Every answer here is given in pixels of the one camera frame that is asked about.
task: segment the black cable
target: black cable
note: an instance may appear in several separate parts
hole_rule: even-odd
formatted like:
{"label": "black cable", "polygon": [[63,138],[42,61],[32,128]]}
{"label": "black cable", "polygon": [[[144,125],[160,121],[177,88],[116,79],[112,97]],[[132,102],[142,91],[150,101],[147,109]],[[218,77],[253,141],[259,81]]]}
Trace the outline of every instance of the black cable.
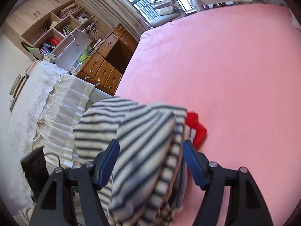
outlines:
{"label": "black cable", "polygon": [[58,157],[57,154],[52,153],[52,152],[49,152],[49,153],[44,154],[44,156],[46,156],[46,155],[54,155],[54,156],[56,156],[56,157],[58,158],[58,164],[59,164],[59,167],[61,166],[61,160],[60,160],[60,158]]}

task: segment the pink bed sheet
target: pink bed sheet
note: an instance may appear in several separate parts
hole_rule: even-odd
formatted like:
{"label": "pink bed sheet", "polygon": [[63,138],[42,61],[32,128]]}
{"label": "pink bed sheet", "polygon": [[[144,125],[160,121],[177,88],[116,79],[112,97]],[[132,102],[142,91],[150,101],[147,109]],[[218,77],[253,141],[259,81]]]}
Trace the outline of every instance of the pink bed sheet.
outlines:
{"label": "pink bed sheet", "polygon": [[[208,130],[200,151],[248,167],[275,226],[291,215],[301,198],[301,32],[287,8],[211,9],[145,32],[116,95],[197,112]],[[189,178],[173,225],[192,225],[203,196]]]}

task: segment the white wall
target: white wall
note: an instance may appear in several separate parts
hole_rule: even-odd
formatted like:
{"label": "white wall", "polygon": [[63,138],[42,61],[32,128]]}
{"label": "white wall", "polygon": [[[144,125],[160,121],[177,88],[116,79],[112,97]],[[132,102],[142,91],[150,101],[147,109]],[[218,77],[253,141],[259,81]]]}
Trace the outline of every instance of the white wall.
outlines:
{"label": "white wall", "polygon": [[14,155],[7,144],[6,132],[11,114],[8,110],[11,86],[18,74],[24,75],[32,61],[22,53],[4,35],[0,37],[0,196],[11,214],[16,215],[18,205],[7,196],[6,180],[8,174],[5,167],[9,166]]}

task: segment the striped curtain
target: striped curtain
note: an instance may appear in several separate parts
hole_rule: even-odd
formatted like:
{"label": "striped curtain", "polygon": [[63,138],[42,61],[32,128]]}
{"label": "striped curtain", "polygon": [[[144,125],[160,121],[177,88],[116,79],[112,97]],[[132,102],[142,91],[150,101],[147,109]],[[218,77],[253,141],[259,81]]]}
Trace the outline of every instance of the striped curtain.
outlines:
{"label": "striped curtain", "polygon": [[139,40],[150,26],[128,0],[80,0],[109,28],[122,23]]}

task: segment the blue gripper pad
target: blue gripper pad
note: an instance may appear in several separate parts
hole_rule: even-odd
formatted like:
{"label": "blue gripper pad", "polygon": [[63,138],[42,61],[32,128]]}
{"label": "blue gripper pad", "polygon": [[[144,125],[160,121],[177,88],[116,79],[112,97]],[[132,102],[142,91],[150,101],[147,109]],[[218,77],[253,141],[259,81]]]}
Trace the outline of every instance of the blue gripper pad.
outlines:
{"label": "blue gripper pad", "polygon": [[107,149],[104,152],[99,153],[95,158],[94,161],[96,161],[96,167],[94,174],[99,189],[108,183],[119,156],[119,151],[119,142],[117,140],[112,140]]}
{"label": "blue gripper pad", "polygon": [[209,161],[206,156],[198,152],[190,140],[185,140],[183,143],[183,156],[195,184],[202,190],[206,190],[211,183],[207,168]]}

